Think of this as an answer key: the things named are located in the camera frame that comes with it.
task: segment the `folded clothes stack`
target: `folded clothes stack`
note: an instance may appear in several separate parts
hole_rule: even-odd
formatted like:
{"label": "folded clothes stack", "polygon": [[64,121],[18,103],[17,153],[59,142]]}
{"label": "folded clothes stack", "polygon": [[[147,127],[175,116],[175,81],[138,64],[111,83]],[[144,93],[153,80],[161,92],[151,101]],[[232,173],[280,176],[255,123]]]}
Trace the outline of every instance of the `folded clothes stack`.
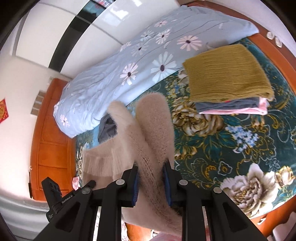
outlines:
{"label": "folded clothes stack", "polygon": [[185,60],[190,100],[198,113],[266,115],[274,92],[256,58],[241,44]]}

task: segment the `wall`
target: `wall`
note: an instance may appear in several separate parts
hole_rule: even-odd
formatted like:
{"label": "wall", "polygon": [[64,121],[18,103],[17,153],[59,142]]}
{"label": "wall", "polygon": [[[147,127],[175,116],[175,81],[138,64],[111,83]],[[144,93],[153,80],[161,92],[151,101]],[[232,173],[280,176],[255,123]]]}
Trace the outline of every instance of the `wall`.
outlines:
{"label": "wall", "polygon": [[278,36],[287,48],[296,56],[296,43],[288,29],[263,2],[260,0],[207,0],[233,9]]}
{"label": "wall", "polygon": [[68,78],[48,68],[11,56],[16,29],[0,53],[0,100],[5,98],[9,117],[0,124],[0,191],[29,199],[29,166],[37,117],[31,115],[40,90],[50,77]]}

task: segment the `orange wooden bed frame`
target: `orange wooden bed frame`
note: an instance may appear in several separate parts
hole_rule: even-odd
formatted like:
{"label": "orange wooden bed frame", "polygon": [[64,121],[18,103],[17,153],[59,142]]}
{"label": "orange wooden bed frame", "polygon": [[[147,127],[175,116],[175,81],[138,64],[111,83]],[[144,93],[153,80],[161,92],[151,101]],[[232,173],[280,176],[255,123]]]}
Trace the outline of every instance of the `orange wooden bed frame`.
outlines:
{"label": "orange wooden bed frame", "polygon": [[[252,21],[236,11],[211,2],[195,1],[188,4],[188,6],[194,5],[212,8],[231,16]],[[281,71],[296,93],[296,58],[285,46],[283,46],[282,49],[275,47],[272,41],[264,37],[266,36],[267,30],[254,21],[252,22],[259,28],[260,33],[249,37],[249,39],[255,43]],[[47,176],[59,184],[63,195],[73,189],[72,178],[76,174],[75,138],[70,139],[63,134],[59,130],[53,117],[54,105],[59,101],[62,89],[66,84],[67,82],[64,80],[53,79],[43,99],[35,125],[31,149],[32,170],[30,176],[33,199],[39,201],[45,201],[41,181]],[[264,215],[263,217],[267,216],[269,222],[265,221],[265,223],[257,227],[264,235],[269,235],[276,225],[287,221],[290,212],[293,210],[296,210],[296,197],[288,201],[282,207]],[[260,218],[261,217],[253,219],[253,222],[257,224]],[[130,237],[130,239],[131,241],[138,240],[138,238],[132,237]]]}

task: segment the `wooden headboard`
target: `wooden headboard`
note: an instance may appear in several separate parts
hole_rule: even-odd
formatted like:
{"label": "wooden headboard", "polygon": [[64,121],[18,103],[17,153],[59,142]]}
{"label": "wooden headboard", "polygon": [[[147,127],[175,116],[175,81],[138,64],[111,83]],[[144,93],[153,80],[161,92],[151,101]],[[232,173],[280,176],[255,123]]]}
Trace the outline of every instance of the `wooden headboard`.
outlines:
{"label": "wooden headboard", "polygon": [[75,170],[75,139],[67,137],[53,117],[66,81],[53,79],[42,101],[31,148],[31,189],[34,200],[46,201],[41,181],[50,177],[59,184],[63,196],[72,191]]}

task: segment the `blue gripper pad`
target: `blue gripper pad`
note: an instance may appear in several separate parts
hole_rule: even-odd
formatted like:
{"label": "blue gripper pad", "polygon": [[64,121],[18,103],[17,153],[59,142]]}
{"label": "blue gripper pad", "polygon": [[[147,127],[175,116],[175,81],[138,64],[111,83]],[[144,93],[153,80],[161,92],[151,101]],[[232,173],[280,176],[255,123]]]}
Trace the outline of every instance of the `blue gripper pad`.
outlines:
{"label": "blue gripper pad", "polygon": [[132,204],[135,206],[136,202],[138,200],[138,194],[139,194],[139,173],[137,172],[135,182],[133,183],[133,200]]}
{"label": "blue gripper pad", "polygon": [[172,196],[171,196],[171,192],[170,192],[170,182],[168,179],[168,172],[165,169],[165,167],[163,167],[163,177],[164,177],[164,182],[165,182],[165,197],[167,199],[168,205],[171,207],[173,203],[172,203]]}

